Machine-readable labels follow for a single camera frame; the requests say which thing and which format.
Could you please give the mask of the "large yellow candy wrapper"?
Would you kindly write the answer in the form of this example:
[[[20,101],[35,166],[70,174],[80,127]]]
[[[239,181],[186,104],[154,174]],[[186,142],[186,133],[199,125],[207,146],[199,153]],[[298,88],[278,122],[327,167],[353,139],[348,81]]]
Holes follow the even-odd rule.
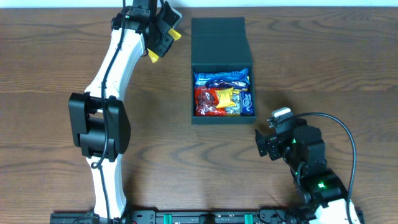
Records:
[[[147,48],[152,63],[156,63],[158,59],[163,57],[171,48],[173,41],[180,38],[181,34],[173,28],[170,28],[167,33],[161,33],[155,44]]]

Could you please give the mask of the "small yellow candy wrapper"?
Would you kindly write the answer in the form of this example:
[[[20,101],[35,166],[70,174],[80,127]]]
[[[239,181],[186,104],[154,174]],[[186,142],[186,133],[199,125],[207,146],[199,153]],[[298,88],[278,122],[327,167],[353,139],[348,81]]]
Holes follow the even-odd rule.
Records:
[[[236,106],[236,103],[233,101],[233,88],[216,90],[216,95],[219,101],[216,106],[217,108]]]

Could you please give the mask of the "blue Eclipse gum pack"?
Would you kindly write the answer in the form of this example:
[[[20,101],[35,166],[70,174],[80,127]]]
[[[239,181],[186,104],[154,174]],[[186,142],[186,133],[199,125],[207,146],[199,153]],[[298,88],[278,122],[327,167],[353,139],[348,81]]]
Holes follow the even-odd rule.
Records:
[[[242,91],[241,97],[241,115],[252,116],[254,114],[253,102],[251,93],[248,91]]]

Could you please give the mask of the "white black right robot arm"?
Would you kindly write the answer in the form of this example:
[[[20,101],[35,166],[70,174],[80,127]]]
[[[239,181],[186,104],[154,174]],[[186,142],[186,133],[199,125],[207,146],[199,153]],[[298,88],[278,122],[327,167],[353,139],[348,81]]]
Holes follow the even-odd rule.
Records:
[[[362,223],[351,200],[353,187],[327,167],[326,145],[319,128],[307,123],[308,113],[294,115],[283,107],[268,119],[274,134],[256,131],[260,156],[283,159],[289,166],[302,203],[285,211],[284,223]]]

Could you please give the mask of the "yellow seed snack bag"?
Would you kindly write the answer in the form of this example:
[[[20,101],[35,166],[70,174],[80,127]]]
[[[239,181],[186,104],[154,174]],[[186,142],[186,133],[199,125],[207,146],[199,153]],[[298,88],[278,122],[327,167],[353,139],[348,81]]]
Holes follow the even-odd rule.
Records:
[[[231,101],[234,105],[227,106],[225,111],[227,112],[228,116],[239,116],[242,112],[242,96],[239,90],[232,91]]]

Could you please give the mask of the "dark blue snack bar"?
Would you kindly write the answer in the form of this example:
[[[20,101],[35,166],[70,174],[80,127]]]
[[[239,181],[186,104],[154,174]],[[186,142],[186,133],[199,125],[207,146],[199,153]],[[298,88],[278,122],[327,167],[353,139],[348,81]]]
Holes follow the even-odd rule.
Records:
[[[207,88],[217,88],[217,89],[228,89],[234,88],[236,90],[246,91],[249,85],[242,81],[232,81],[232,80],[213,80],[206,82],[205,86]]]

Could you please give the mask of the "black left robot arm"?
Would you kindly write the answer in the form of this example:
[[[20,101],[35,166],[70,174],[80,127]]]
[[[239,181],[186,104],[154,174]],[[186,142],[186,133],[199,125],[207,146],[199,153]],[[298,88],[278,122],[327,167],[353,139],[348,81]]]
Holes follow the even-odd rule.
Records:
[[[136,0],[123,4],[111,20],[111,42],[93,81],[68,101],[73,143],[90,165],[95,206],[75,223],[129,223],[123,190],[122,159],[131,126],[124,97],[140,58],[163,57],[181,35],[182,15],[167,1]]]

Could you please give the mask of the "blue wafer bar packet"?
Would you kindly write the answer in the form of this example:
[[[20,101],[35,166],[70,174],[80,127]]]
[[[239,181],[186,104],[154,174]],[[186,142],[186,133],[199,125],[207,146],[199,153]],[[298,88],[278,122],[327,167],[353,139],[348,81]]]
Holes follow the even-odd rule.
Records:
[[[194,73],[195,86],[205,86],[215,80],[239,81],[249,84],[249,69],[218,73]]]

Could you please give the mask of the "red Hacks candy bag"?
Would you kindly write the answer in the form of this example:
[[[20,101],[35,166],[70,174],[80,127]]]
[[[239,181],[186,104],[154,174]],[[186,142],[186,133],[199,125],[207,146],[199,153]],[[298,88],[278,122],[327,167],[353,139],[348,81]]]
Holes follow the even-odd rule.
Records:
[[[195,116],[226,116],[224,108],[217,108],[220,102],[216,90],[198,87],[194,90]]]

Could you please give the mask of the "black aluminium mounting rail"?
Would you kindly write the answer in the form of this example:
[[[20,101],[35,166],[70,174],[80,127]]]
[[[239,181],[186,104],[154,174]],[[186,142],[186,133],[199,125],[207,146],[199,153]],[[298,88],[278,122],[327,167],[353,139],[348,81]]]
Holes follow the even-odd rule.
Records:
[[[349,223],[347,218],[342,221],[320,220],[312,217],[309,220],[299,220],[298,216],[288,215],[287,210],[262,209],[258,211],[204,211],[204,212],[156,212],[154,210],[135,210],[122,218],[99,217],[94,212],[85,213],[53,213],[49,223],[123,223],[123,224],[262,224],[262,223]]]

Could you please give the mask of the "dark green box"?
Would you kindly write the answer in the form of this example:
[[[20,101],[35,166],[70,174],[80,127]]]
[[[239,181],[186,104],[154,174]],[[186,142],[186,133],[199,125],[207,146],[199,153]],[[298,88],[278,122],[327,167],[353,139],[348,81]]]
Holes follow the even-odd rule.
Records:
[[[192,19],[192,73],[217,73],[248,69],[249,92],[256,109],[253,59],[244,17]]]

